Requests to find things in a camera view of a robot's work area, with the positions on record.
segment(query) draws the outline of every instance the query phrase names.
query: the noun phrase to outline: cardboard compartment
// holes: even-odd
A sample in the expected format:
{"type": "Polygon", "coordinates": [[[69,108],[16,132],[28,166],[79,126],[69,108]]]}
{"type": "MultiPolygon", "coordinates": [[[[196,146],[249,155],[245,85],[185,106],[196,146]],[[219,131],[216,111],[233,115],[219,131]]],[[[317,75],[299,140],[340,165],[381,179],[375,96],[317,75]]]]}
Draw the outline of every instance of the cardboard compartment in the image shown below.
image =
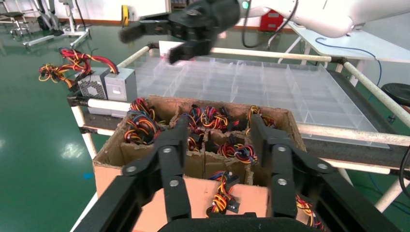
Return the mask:
{"type": "MultiPolygon", "coordinates": [[[[163,98],[158,96],[150,96],[146,101],[149,106],[155,107],[157,115],[160,115],[162,119],[165,119],[167,123],[169,123],[168,128],[172,128],[175,125],[175,121],[180,114],[189,112],[193,104],[199,107],[213,106],[218,109],[225,106],[229,115],[234,119],[247,118],[250,108],[250,105],[246,104],[163,98]]],[[[260,107],[260,109],[264,115],[275,119],[277,128],[286,131],[298,148],[306,150],[290,111],[269,107],[260,107]]],[[[141,159],[154,149],[153,145],[125,143],[124,133],[128,129],[126,120],[127,118],[122,120],[113,136],[107,140],[93,160],[97,194],[99,197],[114,178],[117,175],[121,175],[121,169],[124,165],[141,159]]],[[[258,214],[258,216],[268,216],[269,212],[266,211],[266,206],[269,205],[267,188],[251,185],[267,186],[269,176],[265,174],[258,165],[251,167],[250,164],[244,164],[236,158],[225,158],[222,155],[205,150],[205,142],[208,141],[209,138],[212,138],[212,140],[221,145],[227,142],[229,136],[232,134],[240,140],[240,143],[251,144],[250,136],[246,135],[245,130],[222,133],[219,130],[203,129],[205,136],[202,149],[199,150],[199,152],[187,151],[186,153],[184,174],[188,196],[191,202],[192,217],[205,217],[204,207],[206,209],[206,207],[210,206],[209,204],[212,202],[212,197],[216,193],[218,183],[204,179],[209,178],[216,171],[224,170],[229,170],[233,174],[239,175],[240,183],[245,184],[237,185],[234,188],[234,192],[238,191],[238,193],[233,195],[239,197],[239,202],[244,204],[240,209],[240,213],[264,212],[261,215],[258,214]]],[[[163,198],[163,190],[160,190],[154,196],[153,201],[143,207],[143,214],[138,220],[134,231],[157,231],[158,227],[153,227],[154,224],[158,223],[159,226],[166,223],[163,198]]]]}

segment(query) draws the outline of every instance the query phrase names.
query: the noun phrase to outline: blue wire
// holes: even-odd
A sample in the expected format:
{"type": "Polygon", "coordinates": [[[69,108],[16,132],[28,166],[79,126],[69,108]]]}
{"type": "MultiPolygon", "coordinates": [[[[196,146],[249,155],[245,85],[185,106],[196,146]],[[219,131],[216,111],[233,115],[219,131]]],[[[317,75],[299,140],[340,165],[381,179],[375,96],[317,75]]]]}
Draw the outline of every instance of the blue wire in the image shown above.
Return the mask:
{"type": "Polygon", "coordinates": [[[380,61],[376,58],[376,56],[375,56],[373,53],[368,52],[368,51],[363,50],[363,49],[360,49],[360,48],[341,47],[341,46],[327,45],[327,44],[324,44],[324,43],[322,43],[322,42],[319,42],[319,39],[322,39],[322,40],[326,40],[326,39],[325,39],[325,38],[322,38],[322,37],[319,37],[319,38],[316,38],[316,39],[315,39],[315,41],[316,41],[317,43],[319,43],[319,44],[321,44],[321,45],[323,45],[323,46],[326,46],[326,47],[335,47],[335,48],[343,48],[343,49],[350,49],[350,50],[356,50],[356,51],[366,52],[367,54],[369,54],[369,55],[371,55],[372,57],[374,57],[374,59],[379,63],[379,68],[380,68],[379,80],[377,81],[377,86],[379,86],[380,80],[381,80],[381,63],[380,63],[380,61]]]}

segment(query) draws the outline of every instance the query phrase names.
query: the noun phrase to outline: black cable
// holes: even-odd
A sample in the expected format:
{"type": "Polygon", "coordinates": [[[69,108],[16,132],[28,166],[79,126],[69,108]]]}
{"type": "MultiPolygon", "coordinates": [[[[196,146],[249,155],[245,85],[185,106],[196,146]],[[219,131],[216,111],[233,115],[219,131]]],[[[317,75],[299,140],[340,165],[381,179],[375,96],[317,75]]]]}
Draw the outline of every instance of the black cable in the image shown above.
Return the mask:
{"type": "Polygon", "coordinates": [[[81,10],[80,10],[80,7],[78,6],[77,0],[75,0],[75,5],[77,6],[78,13],[80,14],[81,22],[83,22],[83,26],[84,26],[84,30],[85,30],[87,28],[86,23],[84,22],[83,14],[81,13],[81,10]]]}
{"type": "MultiPolygon", "coordinates": [[[[254,47],[258,47],[258,46],[260,46],[260,45],[263,44],[263,42],[259,42],[259,43],[255,44],[255,45],[253,45],[253,46],[249,46],[249,45],[247,45],[247,44],[245,43],[246,24],[247,24],[247,22],[248,22],[248,16],[249,16],[249,11],[250,11],[251,3],[252,3],[252,0],[249,0],[249,6],[248,6],[248,8],[246,9],[245,21],[244,21],[244,25],[243,25],[243,27],[242,27],[242,44],[243,44],[243,46],[246,47],[246,48],[254,48],[254,47]]],[[[288,20],[282,25],[282,27],[278,28],[275,32],[273,32],[273,35],[272,35],[272,36],[276,35],[279,31],[281,31],[281,30],[289,23],[290,19],[292,19],[292,17],[293,17],[294,14],[296,13],[298,4],[299,4],[299,0],[296,0],[295,6],[294,6],[294,8],[293,8],[293,10],[292,10],[292,12],[291,12],[291,15],[289,16],[288,20]]]]}
{"type": "Polygon", "coordinates": [[[409,155],[410,155],[410,146],[407,148],[406,153],[403,156],[403,159],[401,160],[400,163],[400,170],[399,170],[399,175],[398,175],[398,180],[400,182],[400,187],[401,190],[403,191],[403,193],[408,197],[408,199],[410,200],[410,194],[407,191],[406,186],[404,185],[404,166],[407,163],[407,160],[409,159],[409,155]]]}

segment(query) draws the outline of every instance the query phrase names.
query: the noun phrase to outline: clear plastic tray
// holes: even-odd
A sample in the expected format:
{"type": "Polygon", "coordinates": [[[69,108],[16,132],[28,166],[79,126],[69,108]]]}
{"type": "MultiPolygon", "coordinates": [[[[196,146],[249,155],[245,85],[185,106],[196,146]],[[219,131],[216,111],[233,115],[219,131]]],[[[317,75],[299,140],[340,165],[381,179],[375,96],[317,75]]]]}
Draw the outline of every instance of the clear plastic tray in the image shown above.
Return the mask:
{"type": "MultiPolygon", "coordinates": [[[[377,130],[320,66],[196,58],[170,65],[159,56],[135,62],[139,97],[194,98],[291,110],[296,122],[377,130]]],[[[304,138],[388,148],[388,145],[310,134],[304,138]]]]}

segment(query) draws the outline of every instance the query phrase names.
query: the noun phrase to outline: epoxy floor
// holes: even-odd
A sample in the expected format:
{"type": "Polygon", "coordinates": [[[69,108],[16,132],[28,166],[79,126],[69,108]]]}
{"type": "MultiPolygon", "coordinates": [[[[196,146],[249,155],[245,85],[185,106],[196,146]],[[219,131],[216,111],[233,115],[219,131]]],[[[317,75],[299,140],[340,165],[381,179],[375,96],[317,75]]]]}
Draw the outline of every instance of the epoxy floor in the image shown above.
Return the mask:
{"type": "MultiPolygon", "coordinates": [[[[114,63],[139,50],[148,42],[175,40],[168,36],[145,36],[133,44],[118,39],[120,27],[92,26],[92,39],[77,49],[94,51],[114,63]]],[[[269,34],[249,32],[248,43],[267,41],[269,34]]],[[[296,39],[294,34],[280,34],[271,50],[284,52],[296,39]]],[[[67,104],[65,84],[39,82],[38,69],[45,63],[62,64],[59,47],[68,46],[69,38],[25,49],[0,27],[0,231],[65,232],[69,231],[95,192],[91,159],[67,104]]],[[[229,31],[218,47],[240,48],[240,32],[229,31]]],[[[301,52],[298,46],[292,51],[301,52]]],[[[359,85],[363,94],[367,91],[359,85]]],[[[389,111],[373,99],[383,113],[389,111]]],[[[402,134],[409,130],[401,122],[395,127],[402,134]]],[[[100,149],[107,136],[94,136],[100,149]]],[[[353,183],[370,201],[380,195],[367,173],[349,172],[353,183]]],[[[374,175],[382,190],[395,180],[393,176],[374,175]]],[[[409,200],[398,199],[406,205],[409,200]]],[[[409,216],[389,207],[384,213],[402,231],[410,231],[409,216]]]]}

